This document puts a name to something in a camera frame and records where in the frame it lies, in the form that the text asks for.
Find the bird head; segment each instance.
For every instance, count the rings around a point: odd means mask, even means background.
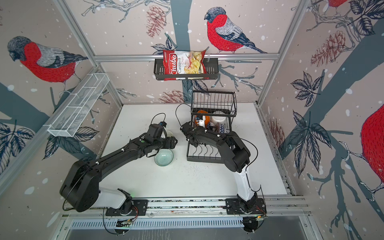
[[[14,37],[8,42],[9,55],[11,56],[13,61],[16,61],[18,59],[20,59],[21,61],[26,60],[26,57],[24,54],[24,47],[30,42],[31,40],[24,36]]]
[[[222,7],[214,7],[207,11],[207,14],[204,17],[204,20],[207,20],[209,23],[212,23],[214,19],[219,15],[225,15],[226,12]]]

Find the white wire mesh basket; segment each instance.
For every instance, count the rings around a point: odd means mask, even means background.
[[[109,82],[105,73],[93,73],[88,77],[77,93],[71,93],[73,99],[49,127],[50,134],[55,137],[73,137]]]

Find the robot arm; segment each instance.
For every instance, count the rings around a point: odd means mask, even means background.
[[[218,149],[225,166],[234,174],[241,211],[251,213],[257,201],[257,193],[251,190],[247,179],[247,166],[250,163],[251,153],[239,136],[233,131],[218,133],[202,126],[193,128],[188,122],[183,124],[180,130],[194,147],[208,144]]]
[[[132,197],[125,191],[109,190],[99,187],[99,182],[108,174],[126,163],[143,157],[162,148],[173,149],[177,144],[175,137],[167,137],[165,122],[151,124],[146,133],[129,141],[127,145],[100,159],[89,162],[75,162],[60,189],[60,194],[76,209],[83,212],[90,207],[112,207],[118,209],[123,203],[130,204]]]

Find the black metal shelf basket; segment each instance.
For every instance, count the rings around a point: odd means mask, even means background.
[[[207,73],[200,74],[164,74],[165,68],[162,58],[155,59],[154,74],[156,80],[164,80],[166,78],[179,78],[178,80],[186,79],[205,79],[216,80],[218,78],[218,60],[217,58],[203,58],[203,64]]]
[[[225,132],[232,131],[233,118],[237,114],[236,94],[227,91],[198,91],[192,92],[191,126],[195,126],[195,117],[198,111],[203,110],[205,116],[225,117]],[[187,160],[192,162],[223,163],[217,148],[210,145],[199,144],[196,148],[191,144],[187,147]]]

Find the glass bowl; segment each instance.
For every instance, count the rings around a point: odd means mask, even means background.
[[[172,162],[173,153],[170,149],[160,149],[159,153],[155,156],[155,163],[161,167],[166,166]]]

